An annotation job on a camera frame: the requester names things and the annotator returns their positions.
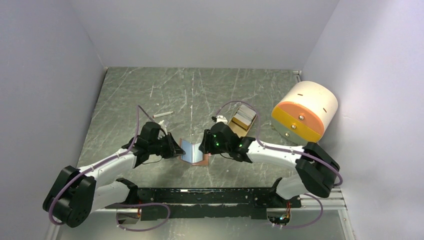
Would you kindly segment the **brown leather card holder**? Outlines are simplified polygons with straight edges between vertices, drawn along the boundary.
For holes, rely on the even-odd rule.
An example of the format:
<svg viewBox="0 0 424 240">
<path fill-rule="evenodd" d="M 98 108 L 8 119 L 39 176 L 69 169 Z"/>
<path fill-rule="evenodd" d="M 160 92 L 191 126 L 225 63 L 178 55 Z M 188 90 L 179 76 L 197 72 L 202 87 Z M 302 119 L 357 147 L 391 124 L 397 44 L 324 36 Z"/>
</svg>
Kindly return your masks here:
<svg viewBox="0 0 424 240">
<path fill-rule="evenodd" d="M 191 143 L 185 139 L 180 139 L 180 147 L 184 150 L 185 154 L 179 156 L 178 158 L 188 163 L 192 166 L 208 166 L 209 165 L 209 155 L 203 154 L 200 150 L 200 143 Z"/>
</svg>

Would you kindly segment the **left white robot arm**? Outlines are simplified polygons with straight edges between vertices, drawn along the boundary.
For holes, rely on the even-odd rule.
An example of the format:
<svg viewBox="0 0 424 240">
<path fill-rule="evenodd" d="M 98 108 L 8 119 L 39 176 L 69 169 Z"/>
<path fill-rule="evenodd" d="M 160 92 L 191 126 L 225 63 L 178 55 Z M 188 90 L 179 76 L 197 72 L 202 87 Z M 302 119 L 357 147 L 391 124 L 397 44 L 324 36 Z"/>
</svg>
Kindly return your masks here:
<svg viewBox="0 0 424 240">
<path fill-rule="evenodd" d="M 104 207 L 117 204 L 132 208 L 141 202 L 139 188 L 118 175 L 142 165 L 152 155 L 170 159 L 185 153 L 170 132 L 160 124 L 148 121 L 137 127 L 136 135 L 112 155 L 80 168 L 64 167 L 42 209 L 53 224 L 75 228 L 89 214 Z"/>
</svg>

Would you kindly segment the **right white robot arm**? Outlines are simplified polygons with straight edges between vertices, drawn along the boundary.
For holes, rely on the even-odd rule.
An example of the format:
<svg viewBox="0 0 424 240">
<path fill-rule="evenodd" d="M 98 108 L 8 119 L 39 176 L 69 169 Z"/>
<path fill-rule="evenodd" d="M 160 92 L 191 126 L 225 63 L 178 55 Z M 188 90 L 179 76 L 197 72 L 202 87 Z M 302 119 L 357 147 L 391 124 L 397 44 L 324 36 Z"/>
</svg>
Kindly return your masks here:
<svg viewBox="0 0 424 240">
<path fill-rule="evenodd" d="M 286 146 L 262 142 L 255 137 L 239 137 L 222 122 L 206 129 L 198 148 L 204 154 L 228 154 L 237 162 L 265 163 L 284 167 L 296 173 L 276 181 L 270 202 L 282 207 L 289 199 L 303 194 L 329 197 L 341 181 L 339 164 L 317 143 Z"/>
</svg>

